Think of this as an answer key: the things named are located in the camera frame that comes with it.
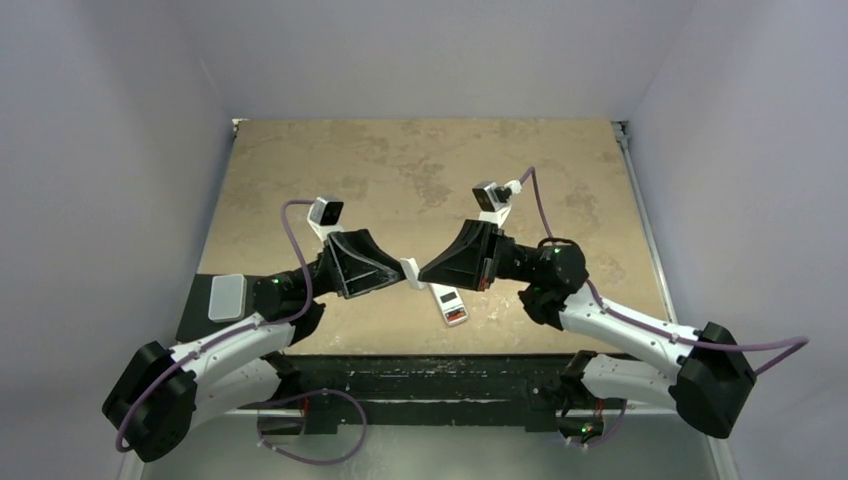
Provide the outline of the white battery cover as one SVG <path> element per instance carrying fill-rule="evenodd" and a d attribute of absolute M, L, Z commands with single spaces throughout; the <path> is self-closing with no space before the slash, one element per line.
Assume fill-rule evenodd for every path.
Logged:
<path fill-rule="evenodd" d="M 419 279 L 420 268 L 415 258 L 401 258 L 399 260 L 406 281 L 414 290 L 425 290 L 427 283 Z"/>

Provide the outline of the red white remote control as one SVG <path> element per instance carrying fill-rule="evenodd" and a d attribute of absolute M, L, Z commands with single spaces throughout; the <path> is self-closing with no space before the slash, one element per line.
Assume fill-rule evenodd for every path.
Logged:
<path fill-rule="evenodd" d="M 435 283 L 430 283 L 429 287 L 445 323 L 448 319 L 457 317 L 467 316 L 469 318 L 468 309 L 458 289 Z"/>

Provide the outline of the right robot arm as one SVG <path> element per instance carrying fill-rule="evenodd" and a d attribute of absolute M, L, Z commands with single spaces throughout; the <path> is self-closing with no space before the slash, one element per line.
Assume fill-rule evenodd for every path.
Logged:
<path fill-rule="evenodd" d="M 497 280 L 524 283 L 523 310 L 537 324 L 591 337 L 630 360 L 591 354 L 561 381 L 564 399 L 584 407 L 616 398 L 674 410 L 697 431 L 730 436 L 757 373 L 724 326 L 660 320 L 603 298 L 589 278 L 580 246 L 547 237 L 526 246 L 497 224 L 467 220 L 456 239 L 421 267 L 418 278 L 482 292 Z"/>

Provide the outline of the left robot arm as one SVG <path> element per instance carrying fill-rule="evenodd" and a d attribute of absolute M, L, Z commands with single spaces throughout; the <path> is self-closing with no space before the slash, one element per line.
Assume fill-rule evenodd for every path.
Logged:
<path fill-rule="evenodd" d="M 253 312 L 244 319 L 169 348 L 152 341 L 133 354 L 102 405 L 117 430 L 116 450 L 152 462 L 226 411 L 265 401 L 289 407 L 298 382 L 266 358 L 317 329 L 325 310 L 318 297 L 356 298 L 405 279 L 403 262 L 368 230 L 328 233 L 314 261 L 253 283 Z"/>

